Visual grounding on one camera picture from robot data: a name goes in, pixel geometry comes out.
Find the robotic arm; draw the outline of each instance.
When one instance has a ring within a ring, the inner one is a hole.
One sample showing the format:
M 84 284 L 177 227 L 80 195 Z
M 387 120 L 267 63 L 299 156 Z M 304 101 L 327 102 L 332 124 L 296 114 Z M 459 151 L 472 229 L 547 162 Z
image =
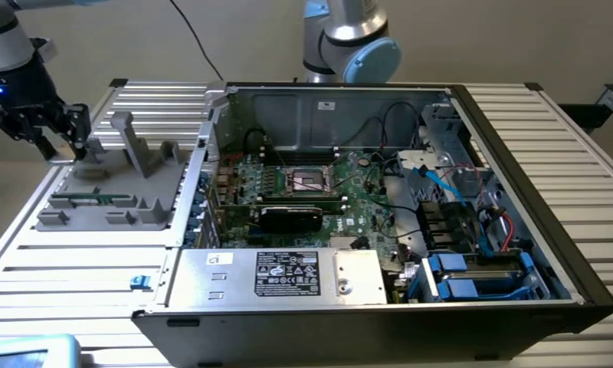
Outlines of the robotic arm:
M 84 159 L 89 108 L 83 103 L 67 104 L 59 97 L 43 64 L 47 40 L 28 37 L 16 11 L 101 1 L 107 0 L 0 0 L 0 129 L 12 139 L 33 144 L 48 161 L 57 152 L 43 128 L 61 136 L 76 159 Z M 308 82 L 383 83 L 400 58 L 397 42 L 388 37 L 387 13 L 376 0 L 307 0 Z
M 308 0 L 304 7 L 304 67 L 312 83 L 384 83 L 401 51 L 388 37 L 377 0 Z
M 64 138 L 77 159 L 85 157 L 89 108 L 65 104 L 59 97 L 39 52 L 47 41 L 28 38 L 16 10 L 75 4 L 72 0 L 0 0 L 0 129 L 12 139 L 31 142 L 45 160 L 56 149 L 43 135 L 44 127 Z

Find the metal rail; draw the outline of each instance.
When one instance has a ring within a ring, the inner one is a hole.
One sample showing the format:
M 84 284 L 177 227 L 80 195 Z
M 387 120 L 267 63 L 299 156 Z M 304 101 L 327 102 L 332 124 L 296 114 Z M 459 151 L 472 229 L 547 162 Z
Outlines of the metal rail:
M 471 94 L 515 154 L 559 221 L 613 293 L 613 162 L 547 95 L 524 85 L 469 84 Z M 119 89 L 99 115 L 133 110 L 140 133 L 160 139 L 197 137 L 205 119 L 205 84 L 135 83 Z M 96 130 L 119 147 L 111 127 Z M 85 366 L 168 367 L 168 361 L 129 322 L 155 292 L 129 290 L 136 274 L 161 274 L 175 257 L 163 246 L 88 245 L 33 241 L 25 231 L 33 209 L 63 175 L 51 171 L 0 241 L 0 339 L 65 332 L 84 348 Z M 461 367 L 613 367 L 613 315 L 581 334 L 555 335 L 511 362 L 421 365 Z

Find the warning label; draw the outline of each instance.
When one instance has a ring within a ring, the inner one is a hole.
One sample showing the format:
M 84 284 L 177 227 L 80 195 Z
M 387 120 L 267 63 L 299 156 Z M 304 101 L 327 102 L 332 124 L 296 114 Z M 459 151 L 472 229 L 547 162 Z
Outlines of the warning label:
M 260 251 L 256 253 L 255 293 L 260 297 L 320 295 L 316 251 Z

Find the white sticker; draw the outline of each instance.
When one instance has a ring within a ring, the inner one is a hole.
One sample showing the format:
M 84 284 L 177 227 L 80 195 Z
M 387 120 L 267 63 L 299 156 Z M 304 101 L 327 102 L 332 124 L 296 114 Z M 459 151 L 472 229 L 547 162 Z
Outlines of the white sticker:
M 336 110 L 336 102 L 319 102 L 317 103 L 317 109 L 319 110 L 329 110 L 329 111 L 333 111 Z
M 231 265 L 235 263 L 235 253 L 209 253 L 207 255 L 207 266 Z

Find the black wire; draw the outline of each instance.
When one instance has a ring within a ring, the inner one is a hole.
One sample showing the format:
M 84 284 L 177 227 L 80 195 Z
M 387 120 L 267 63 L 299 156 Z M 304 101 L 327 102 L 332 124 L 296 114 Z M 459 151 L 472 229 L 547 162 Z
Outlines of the black wire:
M 387 237 L 387 238 L 389 238 L 389 239 L 399 239 L 399 238 L 405 237 L 407 235 L 412 235 L 412 234 L 416 233 L 416 232 L 421 232 L 421 230 L 417 228 L 417 229 L 413 230 L 412 232 L 407 232 L 405 234 L 401 234 L 401 235 L 388 235 L 388 234 L 385 234 L 384 231 L 383 231 L 383 229 L 384 229 L 384 224 L 387 223 L 387 221 L 388 221 L 388 220 L 384 220 L 383 223 L 379 225 L 377 231 L 379 231 L 379 233 L 380 233 L 384 237 Z
M 345 146 L 348 145 L 348 143 L 351 143 L 355 138 L 357 138 L 359 134 L 361 133 L 361 131 L 365 129 L 365 127 L 368 126 L 368 123 L 372 121 L 372 120 L 377 120 L 379 122 L 379 125 L 381 126 L 383 128 L 383 131 L 385 132 L 384 130 L 384 123 L 381 121 L 381 119 L 379 117 L 369 117 L 368 119 L 365 119 L 361 127 L 359 128 L 359 130 L 355 132 L 355 134 L 339 145 L 339 146 Z
M 381 163 L 381 175 L 387 175 L 387 164 L 391 163 L 392 161 L 396 161 L 396 162 L 400 162 L 400 159 L 397 159 L 397 157 L 393 157 L 392 159 L 387 159 L 383 163 Z
M 187 23 L 188 29 L 191 30 L 191 33 L 193 34 L 195 40 L 197 41 L 197 45 L 200 47 L 200 50 L 203 51 L 204 59 L 207 60 L 208 64 L 212 66 L 213 71 L 216 72 L 217 77 L 223 81 L 223 76 L 221 72 L 217 70 L 216 65 L 212 63 L 212 59 L 208 58 L 207 51 L 204 50 L 203 42 L 200 40 L 200 37 L 197 37 L 197 33 L 195 32 L 193 25 L 191 24 L 187 15 L 184 14 L 184 11 L 181 11 L 180 7 L 177 6 L 177 3 L 175 0 L 168 0 L 171 4 L 173 4 L 175 9 L 177 10 L 177 13 L 180 13 L 180 16 L 184 18 L 184 22 Z
M 384 167 L 384 164 L 385 164 L 385 163 L 388 163 L 388 162 L 391 162 L 391 161 L 393 161 L 393 160 L 396 160 L 396 159 L 397 159 L 396 157 L 392 157 L 391 159 L 385 159 L 385 160 L 381 162 L 381 166 Z M 380 164 L 376 164 L 376 165 L 371 168 L 371 171 L 368 172 L 368 175 L 365 176 L 365 180 L 364 180 L 364 186 L 365 186 L 365 187 L 367 187 L 367 184 L 368 184 L 368 179 L 371 178 L 371 174 L 372 174 L 372 172 L 375 171 L 375 169 L 377 169 L 379 165 L 380 165 Z M 368 192 L 365 193 L 365 195 L 368 196 L 368 199 L 369 199 L 376 205 L 384 207 L 385 209 L 404 209 L 405 211 L 409 211 L 409 212 L 413 213 L 415 215 L 419 215 L 419 213 L 416 212 L 415 209 L 411 209 L 409 207 L 404 207 L 403 205 L 389 205 L 388 203 L 381 203 L 381 202 L 376 201 L 376 200 L 372 198 L 372 196 L 371 196 L 371 194 L 369 194 Z M 413 233 L 416 233 L 416 232 L 421 232 L 420 229 L 416 229 L 416 230 L 413 230 L 412 232 L 407 232 L 405 234 L 401 234 L 401 235 L 388 235 L 388 234 L 385 234 L 384 231 L 383 231 L 383 227 L 384 227 L 384 224 L 387 223 L 387 221 L 388 221 L 388 220 L 384 220 L 384 221 L 383 221 L 381 225 L 380 225 L 379 228 L 377 228 L 377 231 L 379 231 L 379 233 L 380 233 L 383 236 L 385 236 L 385 237 L 389 238 L 389 239 L 399 239 L 399 238 L 401 238 L 401 237 L 404 237 L 404 236 L 407 236 L 407 235 L 411 235 L 411 234 L 413 234 Z
M 245 134 L 243 135 L 243 153 L 248 154 L 248 139 L 252 133 L 259 132 L 265 136 L 265 130 L 263 128 L 249 128 Z
M 387 112 L 384 113 L 384 119 L 383 119 L 383 138 L 385 136 L 385 143 L 383 144 L 384 146 L 388 145 L 388 134 L 387 134 L 387 123 L 388 123 L 388 114 L 391 113 L 391 110 L 395 106 L 404 105 L 407 106 L 412 111 L 415 115 L 415 120 L 416 120 L 416 127 L 415 127 L 415 132 L 416 132 L 416 146 L 419 145 L 420 141 L 420 119 L 419 119 L 419 111 L 416 110 L 415 106 L 407 102 L 407 101 L 397 101 L 395 102 L 387 109 Z

